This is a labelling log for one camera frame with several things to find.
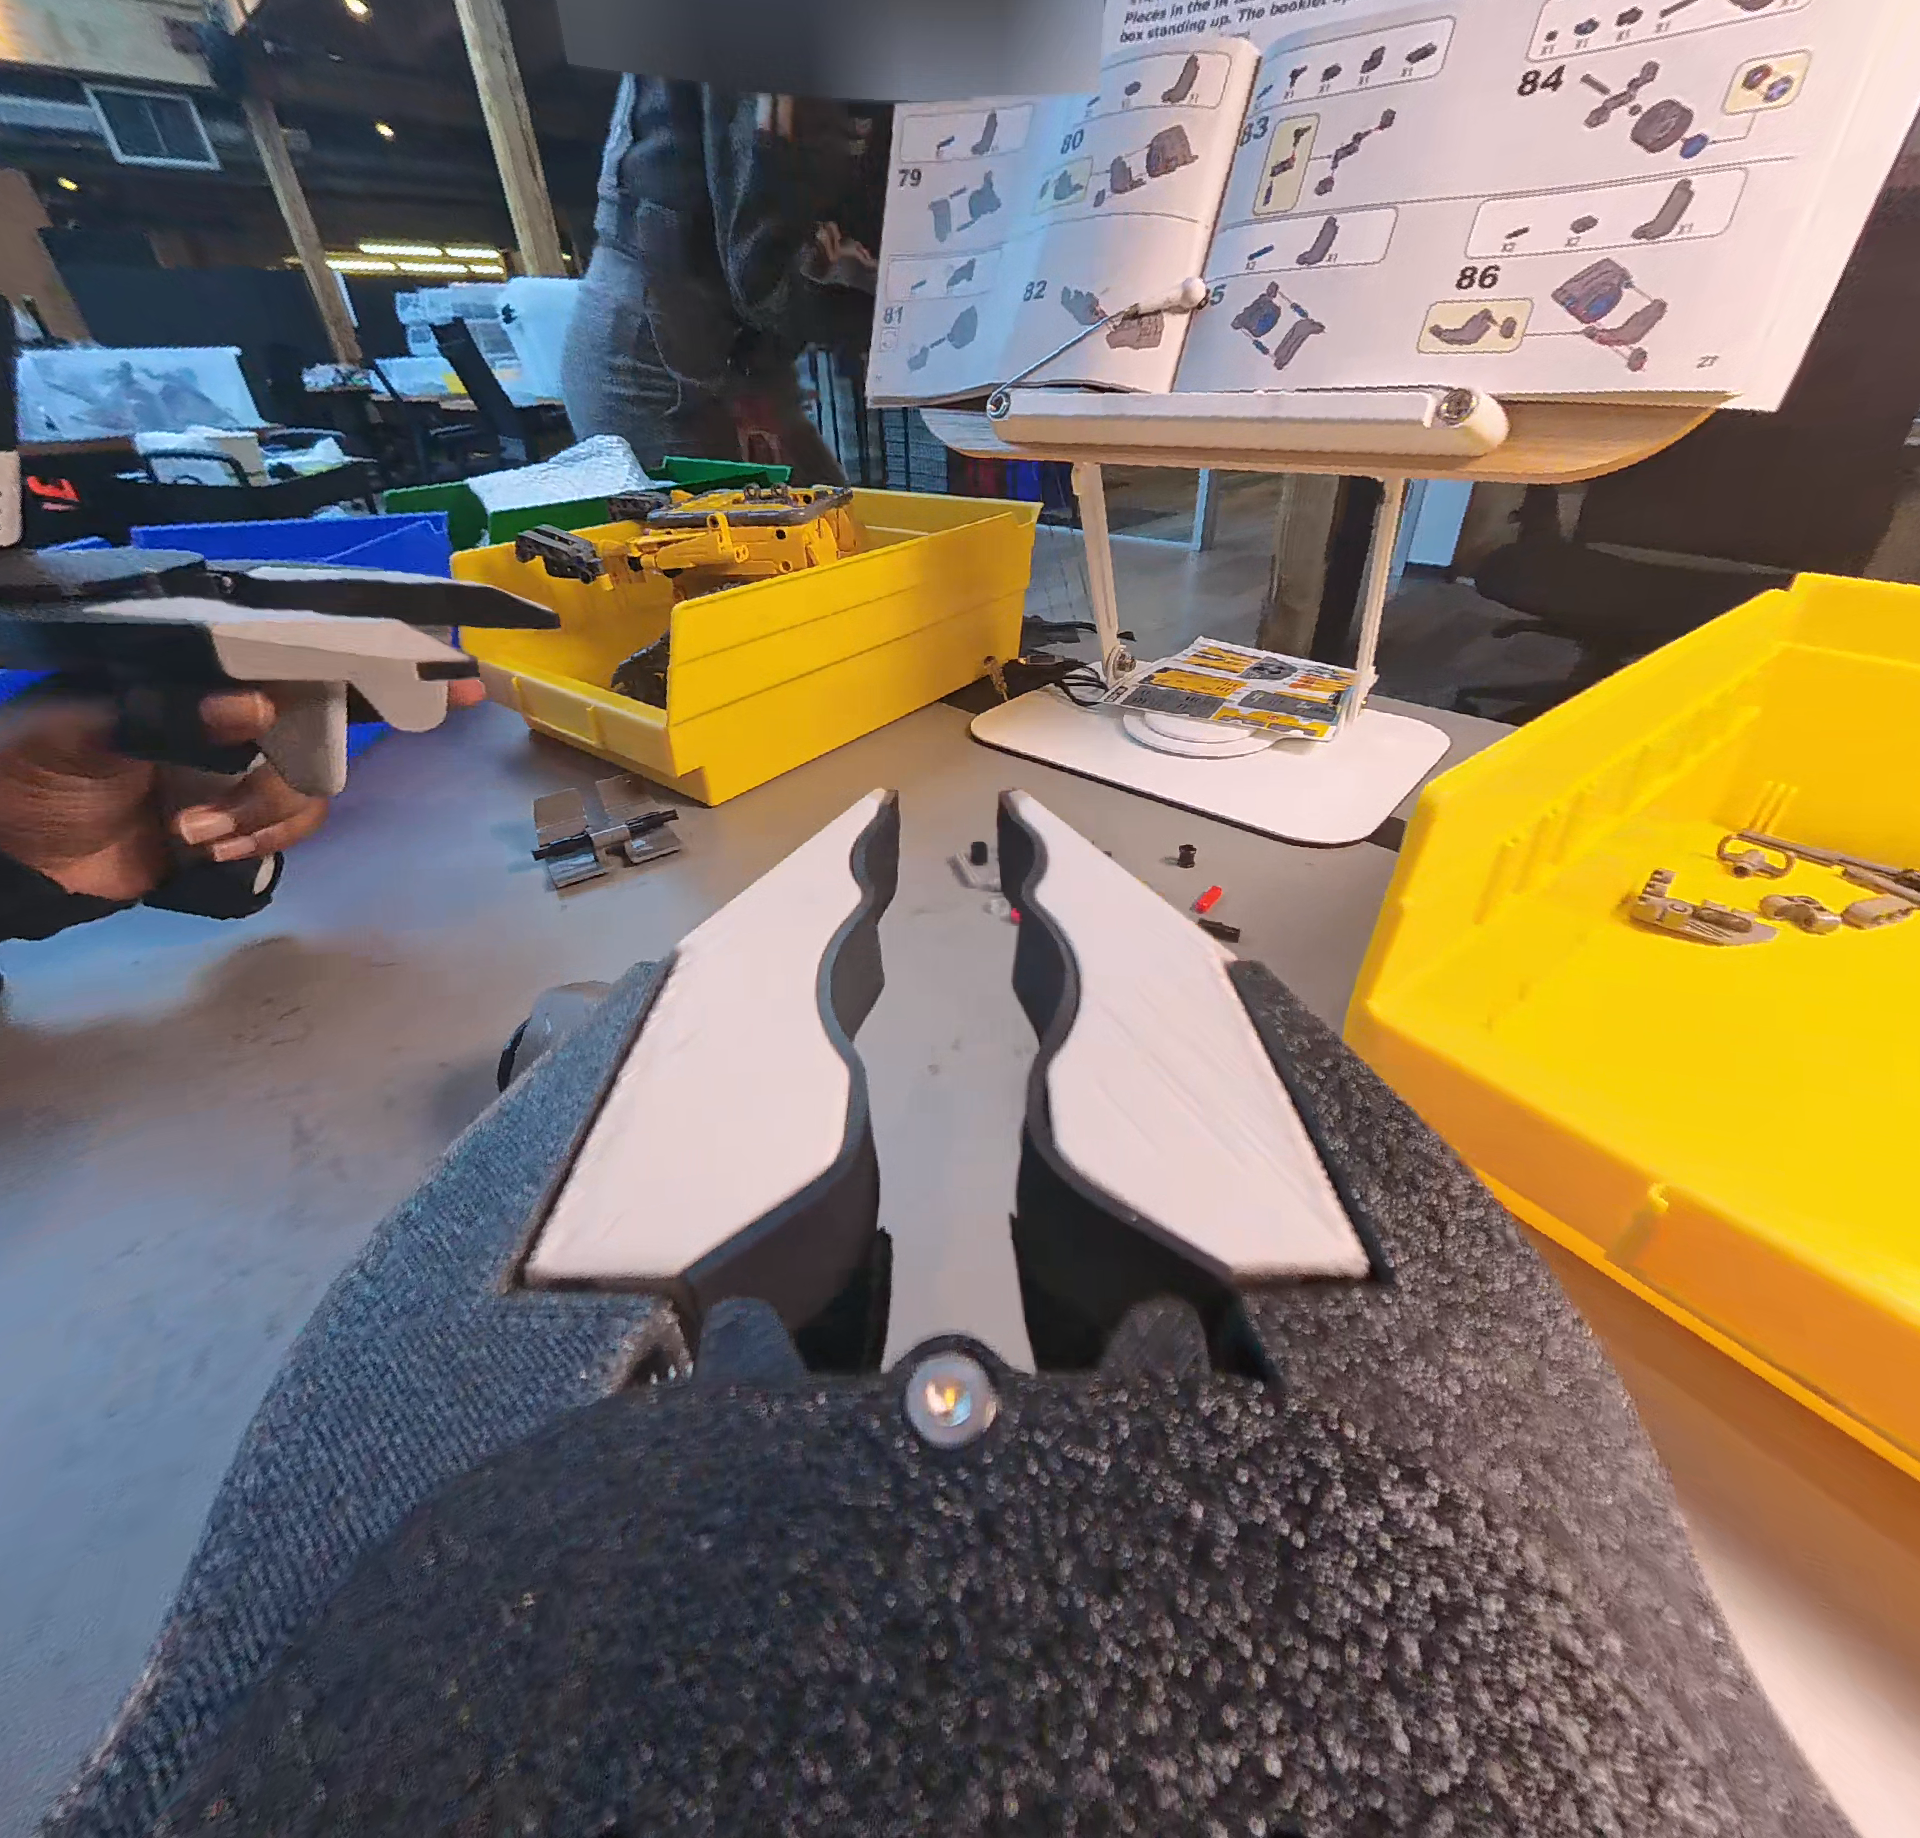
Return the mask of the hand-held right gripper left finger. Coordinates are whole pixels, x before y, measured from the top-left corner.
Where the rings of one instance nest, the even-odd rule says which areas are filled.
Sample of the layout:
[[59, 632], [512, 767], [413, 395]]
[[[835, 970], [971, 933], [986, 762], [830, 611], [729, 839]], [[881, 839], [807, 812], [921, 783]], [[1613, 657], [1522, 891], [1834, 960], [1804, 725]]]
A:
[[870, 1080], [900, 796], [870, 790], [682, 940], [572, 1146], [540, 1287], [846, 1287], [876, 1231]]

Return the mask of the pile of small toy pieces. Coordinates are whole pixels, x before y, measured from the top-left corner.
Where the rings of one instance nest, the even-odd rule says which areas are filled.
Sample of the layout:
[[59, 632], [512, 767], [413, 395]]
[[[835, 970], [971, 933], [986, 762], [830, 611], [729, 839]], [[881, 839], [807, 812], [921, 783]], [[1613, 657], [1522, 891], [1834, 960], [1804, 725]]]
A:
[[[961, 850], [947, 855], [951, 876], [982, 895], [986, 913], [1019, 923], [1020, 910], [1008, 900], [998, 879], [998, 850], [993, 839], [973, 839]], [[1236, 947], [1243, 940], [1243, 927], [1227, 916], [1221, 916], [1224, 889], [1205, 889], [1193, 900], [1188, 916], [1216, 942]]]

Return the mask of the person's left forearm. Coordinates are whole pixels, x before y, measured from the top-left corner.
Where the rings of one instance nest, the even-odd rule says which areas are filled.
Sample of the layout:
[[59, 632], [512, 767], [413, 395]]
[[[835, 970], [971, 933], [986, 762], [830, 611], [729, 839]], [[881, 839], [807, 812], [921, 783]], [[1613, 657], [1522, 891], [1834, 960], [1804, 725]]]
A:
[[283, 879], [283, 855], [253, 860], [185, 860], [137, 900], [66, 891], [53, 876], [5, 855], [5, 942], [53, 940], [66, 927], [130, 913], [137, 905], [206, 922], [264, 913]]

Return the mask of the grey desk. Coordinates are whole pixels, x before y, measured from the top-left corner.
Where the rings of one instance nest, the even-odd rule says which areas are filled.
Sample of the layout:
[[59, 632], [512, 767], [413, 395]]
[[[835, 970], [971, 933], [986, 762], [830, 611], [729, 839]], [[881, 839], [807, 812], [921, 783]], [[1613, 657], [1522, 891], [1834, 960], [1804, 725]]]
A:
[[528, 807], [597, 767], [502, 707], [385, 739], [268, 913], [122, 913], [5, 947], [5, 1835], [35, 1835], [142, 1674], [290, 1339], [494, 1103], [543, 988], [659, 958], [854, 796], [904, 800], [889, 992], [860, 1034], [891, 1353], [967, 1326], [1025, 1356], [994, 1204], [1025, 1082], [1014, 927], [951, 855], [1029, 787], [1163, 895], [1198, 848], [1240, 949], [1342, 1023], [1396, 839], [1270, 843], [1020, 767], [925, 707], [718, 811], [654, 870], [550, 895]]

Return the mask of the person's left hand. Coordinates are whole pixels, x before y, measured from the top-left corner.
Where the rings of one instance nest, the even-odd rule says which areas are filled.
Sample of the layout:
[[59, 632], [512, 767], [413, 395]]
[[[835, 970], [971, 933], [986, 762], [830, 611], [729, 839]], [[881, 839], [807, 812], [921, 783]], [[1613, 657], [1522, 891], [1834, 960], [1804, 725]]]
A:
[[101, 905], [133, 905], [169, 879], [223, 870], [242, 895], [273, 889], [279, 860], [330, 817], [268, 757], [201, 800], [115, 746], [105, 699], [35, 690], [5, 707], [5, 870]]

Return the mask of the black cart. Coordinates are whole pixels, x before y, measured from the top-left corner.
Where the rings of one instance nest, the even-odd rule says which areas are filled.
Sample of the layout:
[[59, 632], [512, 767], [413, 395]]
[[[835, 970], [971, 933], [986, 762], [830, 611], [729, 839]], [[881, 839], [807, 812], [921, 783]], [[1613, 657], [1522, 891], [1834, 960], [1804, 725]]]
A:
[[341, 431], [259, 428], [133, 431], [133, 521], [294, 521], [315, 515], [379, 515], [383, 468], [352, 456]]

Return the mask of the black office chair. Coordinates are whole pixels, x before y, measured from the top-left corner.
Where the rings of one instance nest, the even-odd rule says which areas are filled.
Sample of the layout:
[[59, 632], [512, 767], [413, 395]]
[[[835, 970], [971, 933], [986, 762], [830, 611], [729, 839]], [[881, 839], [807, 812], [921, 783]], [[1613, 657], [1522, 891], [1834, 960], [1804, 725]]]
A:
[[572, 425], [564, 402], [517, 402], [486, 360], [465, 317], [436, 320], [433, 340], [474, 402], [478, 420], [494, 437], [494, 467], [533, 467], [572, 445]]

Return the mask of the grey toy plate assembly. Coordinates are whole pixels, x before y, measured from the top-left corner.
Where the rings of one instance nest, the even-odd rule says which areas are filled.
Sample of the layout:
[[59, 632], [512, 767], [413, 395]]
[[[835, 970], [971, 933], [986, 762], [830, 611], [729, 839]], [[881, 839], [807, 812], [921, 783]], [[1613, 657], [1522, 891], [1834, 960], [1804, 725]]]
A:
[[550, 891], [572, 891], [617, 870], [643, 870], [686, 850], [679, 807], [643, 780], [617, 773], [592, 787], [550, 790], [533, 802], [533, 858]]

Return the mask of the white storage boxes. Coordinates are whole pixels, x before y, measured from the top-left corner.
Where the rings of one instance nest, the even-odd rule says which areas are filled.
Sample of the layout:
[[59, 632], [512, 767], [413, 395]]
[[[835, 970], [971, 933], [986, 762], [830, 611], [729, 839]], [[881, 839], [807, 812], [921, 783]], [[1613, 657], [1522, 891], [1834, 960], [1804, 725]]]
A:
[[584, 281], [508, 276], [433, 281], [397, 293], [397, 320], [407, 354], [423, 360], [444, 387], [464, 387], [436, 344], [436, 328], [464, 320], [474, 347], [517, 408], [564, 402], [564, 340]]

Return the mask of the green plastic bin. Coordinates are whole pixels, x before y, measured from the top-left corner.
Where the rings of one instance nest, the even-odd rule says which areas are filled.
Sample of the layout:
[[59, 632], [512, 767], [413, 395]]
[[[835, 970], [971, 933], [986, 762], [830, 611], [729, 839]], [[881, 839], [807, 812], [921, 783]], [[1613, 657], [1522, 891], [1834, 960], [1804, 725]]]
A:
[[486, 515], [478, 495], [464, 479], [431, 479], [431, 485], [401, 485], [379, 498], [383, 515], [439, 515], [447, 543], [457, 551], [512, 543], [521, 529], [601, 529], [612, 521], [613, 503], [674, 503], [695, 498], [720, 488], [766, 488], [788, 479], [788, 467], [766, 462], [720, 462], [720, 458], [662, 458], [662, 467], [648, 468], [659, 479], [659, 492], [588, 498], [572, 508], [524, 508]]

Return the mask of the yellow toy robot vehicle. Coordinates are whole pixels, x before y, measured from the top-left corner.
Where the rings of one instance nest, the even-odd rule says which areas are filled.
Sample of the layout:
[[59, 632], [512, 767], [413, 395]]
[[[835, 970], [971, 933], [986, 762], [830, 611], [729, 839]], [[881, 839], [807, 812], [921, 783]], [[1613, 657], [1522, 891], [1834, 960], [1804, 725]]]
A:
[[612, 668], [612, 690], [643, 707], [669, 702], [669, 622], [682, 601], [860, 556], [843, 485], [628, 488], [608, 498], [605, 538], [588, 535], [584, 511], [533, 511], [513, 532], [513, 557], [550, 582], [608, 583], [621, 612], [667, 596], [659, 632]]

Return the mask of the thin wooden pillar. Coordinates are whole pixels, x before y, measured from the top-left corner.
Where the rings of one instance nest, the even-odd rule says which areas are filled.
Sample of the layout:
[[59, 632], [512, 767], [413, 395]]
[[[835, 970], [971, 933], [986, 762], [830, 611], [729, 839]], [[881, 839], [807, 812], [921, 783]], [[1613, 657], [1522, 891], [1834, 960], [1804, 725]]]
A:
[[346, 362], [346, 366], [362, 366], [368, 360], [362, 360], [358, 328], [355, 328], [348, 296], [341, 288], [341, 276], [330, 267], [321, 228], [306, 204], [294, 146], [286, 145], [286, 129], [279, 123], [273, 100], [254, 87], [243, 87], [242, 106], [243, 106], [243, 119], [253, 129], [254, 155], [272, 181], [272, 192], [279, 199], [286, 232], [294, 241], [302, 283], [306, 283], [318, 320], [326, 328], [330, 360]]

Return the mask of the thick wooden pillar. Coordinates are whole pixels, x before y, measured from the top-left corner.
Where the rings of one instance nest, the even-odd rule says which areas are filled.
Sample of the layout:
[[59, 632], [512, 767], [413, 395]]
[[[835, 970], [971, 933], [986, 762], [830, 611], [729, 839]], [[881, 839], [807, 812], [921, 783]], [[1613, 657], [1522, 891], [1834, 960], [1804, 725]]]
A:
[[558, 217], [549, 196], [540, 145], [513, 54], [502, 0], [452, 0], [474, 75], [496, 177], [513, 224], [513, 250], [533, 276], [569, 276]]

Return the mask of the white instruction booklet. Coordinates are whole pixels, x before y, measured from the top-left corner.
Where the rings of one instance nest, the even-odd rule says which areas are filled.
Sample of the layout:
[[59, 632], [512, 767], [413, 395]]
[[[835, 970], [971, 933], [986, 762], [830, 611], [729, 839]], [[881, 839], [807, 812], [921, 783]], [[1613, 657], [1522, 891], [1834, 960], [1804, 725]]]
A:
[[1917, 0], [1108, 0], [896, 109], [870, 402], [1438, 383], [1771, 409], [1917, 119]]

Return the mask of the wall air conditioner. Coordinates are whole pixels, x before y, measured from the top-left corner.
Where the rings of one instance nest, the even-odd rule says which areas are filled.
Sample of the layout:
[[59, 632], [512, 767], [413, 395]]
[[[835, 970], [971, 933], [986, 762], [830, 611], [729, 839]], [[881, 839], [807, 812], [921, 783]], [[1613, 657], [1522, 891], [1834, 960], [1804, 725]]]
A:
[[117, 166], [194, 175], [223, 171], [194, 96], [88, 82], [84, 103], [92, 106]]

